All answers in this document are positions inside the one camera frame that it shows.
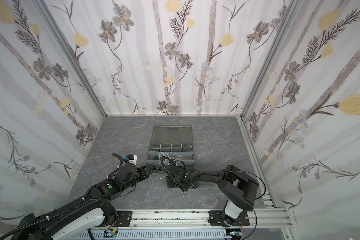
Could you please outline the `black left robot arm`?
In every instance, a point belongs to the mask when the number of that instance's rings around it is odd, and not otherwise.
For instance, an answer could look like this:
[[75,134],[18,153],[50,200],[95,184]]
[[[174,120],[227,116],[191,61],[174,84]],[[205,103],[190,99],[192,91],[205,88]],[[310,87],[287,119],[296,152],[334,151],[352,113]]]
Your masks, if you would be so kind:
[[34,214],[25,216],[16,229],[0,239],[55,240],[64,229],[70,230],[72,236],[93,227],[115,226],[120,216],[111,202],[121,197],[125,190],[146,180],[150,171],[149,167],[127,163],[67,205],[38,217]]

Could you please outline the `green transparent compartment box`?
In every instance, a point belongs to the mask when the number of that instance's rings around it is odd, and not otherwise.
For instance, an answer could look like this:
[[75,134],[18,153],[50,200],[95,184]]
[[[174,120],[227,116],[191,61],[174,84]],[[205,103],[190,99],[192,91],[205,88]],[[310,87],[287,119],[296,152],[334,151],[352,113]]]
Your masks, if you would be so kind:
[[159,166],[166,156],[187,166],[194,164],[193,130],[191,125],[156,125],[149,146],[148,164]]

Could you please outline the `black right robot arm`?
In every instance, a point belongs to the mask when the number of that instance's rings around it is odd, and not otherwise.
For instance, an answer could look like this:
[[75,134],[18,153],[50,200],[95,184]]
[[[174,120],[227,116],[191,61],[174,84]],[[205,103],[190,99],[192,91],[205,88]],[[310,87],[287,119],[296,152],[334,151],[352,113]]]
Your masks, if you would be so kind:
[[238,220],[243,221],[240,215],[254,210],[259,182],[233,165],[214,172],[187,170],[173,163],[163,166],[163,169],[169,189],[179,188],[183,193],[199,188],[220,190],[228,198],[222,212],[225,227],[233,226]]

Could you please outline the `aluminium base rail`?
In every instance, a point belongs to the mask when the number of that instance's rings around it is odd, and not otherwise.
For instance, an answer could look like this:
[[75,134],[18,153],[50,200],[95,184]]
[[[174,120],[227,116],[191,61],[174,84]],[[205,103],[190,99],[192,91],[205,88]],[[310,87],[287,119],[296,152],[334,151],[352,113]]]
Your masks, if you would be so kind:
[[112,227],[100,227],[100,211],[90,211],[53,240],[296,240],[292,220],[273,205],[242,212],[230,226],[223,225],[221,209],[121,210]]

